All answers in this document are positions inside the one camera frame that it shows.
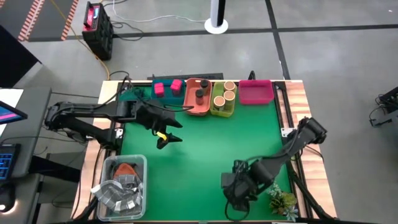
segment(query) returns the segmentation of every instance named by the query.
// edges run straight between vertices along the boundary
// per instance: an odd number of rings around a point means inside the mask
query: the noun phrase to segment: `keyboard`
[[[7,180],[11,176],[20,148],[20,144],[0,146],[0,180]]]

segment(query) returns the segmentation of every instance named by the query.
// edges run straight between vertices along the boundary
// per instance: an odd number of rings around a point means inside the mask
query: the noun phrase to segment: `green table surface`
[[[150,87],[141,87],[150,95]],[[135,98],[125,93],[120,100]],[[231,172],[236,159],[271,155],[282,147],[274,102],[269,105],[241,105],[236,96],[234,114],[229,118],[192,116],[176,113],[183,128],[167,132],[183,139],[156,148],[157,136],[139,124],[126,124],[122,155],[142,154],[148,162],[147,206],[141,220],[226,220],[226,199],[221,189],[221,173]],[[290,192],[289,177],[283,166],[276,178],[281,190]],[[285,220],[271,214],[269,196],[263,193],[251,203],[246,220]],[[229,206],[228,214],[244,213]]]

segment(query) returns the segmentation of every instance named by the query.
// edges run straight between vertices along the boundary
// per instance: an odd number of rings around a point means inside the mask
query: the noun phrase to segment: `wooden table frame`
[[[225,82],[233,81],[238,82],[239,80],[211,80],[212,82]],[[101,93],[99,95],[98,103],[103,103],[109,98],[111,98],[118,89],[118,83],[121,81],[104,81]],[[151,83],[152,81],[133,81],[132,83],[144,84]],[[279,112],[282,120],[280,124],[283,127],[296,127],[299,121],[304,117],[311,117],[310,108],[308,105],[307,97],[305,95],[304,85],[301,80],[273,80],[274,84],[278,83],[279,86],[285,88],[287,93],[284,97],[282,91],[277,91],[275,98],[279,101]],[[285,107],[285,101],[289,102],[290,106]],[[95,118],[93,124],[99,128],[106,129],[111,126],[111,121],[104,118]],[[319,151],[318,145],[311,145],[312,148]],[[104,161],[105,150],[100,150],[100,145],[97,141],[92,141],[88,144],[85,161],[81,170],[81,191],[80,199],[78,200],[79,189],[76,192],[75,203],[73,205],[73,210],[76,214],[73,218],[79,216],[79,214],[84,210],[84,208],[89,204],[92,194],[90,194],[90,189],[92,186],[99,184],[101,178],[101,170]],[[307,189],[311,192],[313,197],[317,202],[323,207],[323,209],[331,216],[336,217],[335,206],[333,204],[333,199],[331,197],[331,192],[329,188],[328,179],[326,176],[325,168],[323,166],[323,161],[319,155],[314,154],[310,151],[303,151],[301,156],[301,166],[303,170],[303,175],[305,176],[305,182],[307,184]],[[307,217],[307,210],[305,209],[305,203],[300,190],[295,187],[298,206],[300,208],[300,216]]]

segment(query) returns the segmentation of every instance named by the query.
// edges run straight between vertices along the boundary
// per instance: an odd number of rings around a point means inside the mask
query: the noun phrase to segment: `monitor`
[[[27,114],[0,101],[0,124],[7,124],[22,119],[27,119]]]

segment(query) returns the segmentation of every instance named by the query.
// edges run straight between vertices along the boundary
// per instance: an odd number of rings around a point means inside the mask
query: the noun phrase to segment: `pink bin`
[[[274,99],[270,80],[239,81],[239,102],[243,105],[268,104]]]

